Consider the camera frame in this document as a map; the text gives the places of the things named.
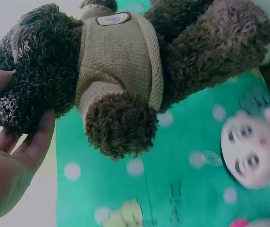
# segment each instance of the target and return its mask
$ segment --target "sweater patch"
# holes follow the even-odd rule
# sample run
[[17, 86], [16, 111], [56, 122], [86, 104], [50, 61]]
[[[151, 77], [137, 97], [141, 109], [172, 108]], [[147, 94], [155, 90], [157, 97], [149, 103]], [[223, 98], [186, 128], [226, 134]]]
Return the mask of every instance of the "sweater patch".
[[130, 13], [116, 13], [109, 16], [96, 18], [97, 23], [101, 26], [118, 25], [131, 19]]

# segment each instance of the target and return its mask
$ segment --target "fuzzy fur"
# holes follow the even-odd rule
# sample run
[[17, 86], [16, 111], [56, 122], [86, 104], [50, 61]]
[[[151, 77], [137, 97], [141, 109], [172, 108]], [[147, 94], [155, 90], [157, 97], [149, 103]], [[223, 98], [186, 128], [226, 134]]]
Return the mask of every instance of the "fuzzy fur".
[[[85, 0], [117, 10], [115, 0]], [[189, 95], [262, 63], [270, 21], [249, 0], [157, 0], [145, 14], [159, 39], [164, 91], [161, 112]], [[44, 111], [74, 105], [82, 22], [47, 4], [23, 15], [0, 42], [0, 69], [17, 73], [0, 94], [0, 126], [32, 134]], [[125, 91], [90, 105], [86, 134], [113, 159], [153, 145], [156, 111]]]
[[0, 42], [0, 69], [14, 79], [0, 94], [0, 126], [20, 136], [36, 131], [42, 114], [74, 106], [82, 22], [47, 4], [23, 15]]
[[249, 0], [158, 0], [146, 18], [159, 37], [161, 112], [260, 65], [270, 44], [270, 21]]
[[86, 115], [86, 135], [95, 149], [117, 160], [138, 156], [153, 147], [157, 112], [141, 95], [123, 92], [103, 96], [90, 105]]

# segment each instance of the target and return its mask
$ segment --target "cartoon eye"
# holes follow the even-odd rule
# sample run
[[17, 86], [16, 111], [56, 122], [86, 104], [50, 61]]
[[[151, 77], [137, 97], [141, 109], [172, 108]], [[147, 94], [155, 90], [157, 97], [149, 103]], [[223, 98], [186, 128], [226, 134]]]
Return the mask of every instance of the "cartoon eye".
[[233, 134], [232, 134], [232, 131], [230, 131], [230, 133], [229, 133], [229, 141], [230, 141], [231, 143], [235, 143], [235, 139], [234, 139], [234, 136], [233, 136]]
[[259, 158], [257, 157], [257, 155], [252, 155], [248, 157], [248, 165], [253, 168], [259, 165]]
[[245, 125], [241, 128], [240, 133], [243, 137], [248, 137], [253, 134], [253, 129], [250, 125]]
[[237, 160], [236, 162], [235, 162], [235, 170], [236, 170], [236, 172], [239, 174], [239, 175], [243, 175], [243, 173], [241, 172], [241, 170], [240, 170], [240, 166], [239, 166], [239, 161]]

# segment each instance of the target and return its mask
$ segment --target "green blanket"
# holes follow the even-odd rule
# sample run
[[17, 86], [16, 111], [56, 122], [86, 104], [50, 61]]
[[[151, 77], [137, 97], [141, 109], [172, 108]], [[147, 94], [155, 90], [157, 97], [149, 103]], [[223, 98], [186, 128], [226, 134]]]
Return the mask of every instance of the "green blanket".
[[[150, 4], [119, 6], [142, 13]], [[225, 119], [239, 109], [262, 116], [268, 106], [263, 80], [242, 74], [160, 114], [153, 150], [119, 162], [89, 147], [72, 110], [57, 124], [58, 227], [228, 227], [237, 218], [270, 218], [270, 182], [249, 191], [220, 159]]]

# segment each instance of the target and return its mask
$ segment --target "knit sweater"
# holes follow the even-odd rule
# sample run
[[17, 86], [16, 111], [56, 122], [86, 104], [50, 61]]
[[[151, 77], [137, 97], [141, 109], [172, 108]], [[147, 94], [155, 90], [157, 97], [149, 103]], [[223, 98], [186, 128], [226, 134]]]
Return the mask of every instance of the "knit sweater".
[[135, 13], [110, 15], [100, 5], [85, 6], [75, 104], [85, 116], [107, 94], [139, 93], [156, 111], [162, 102], [163, 76], [153, 26]]

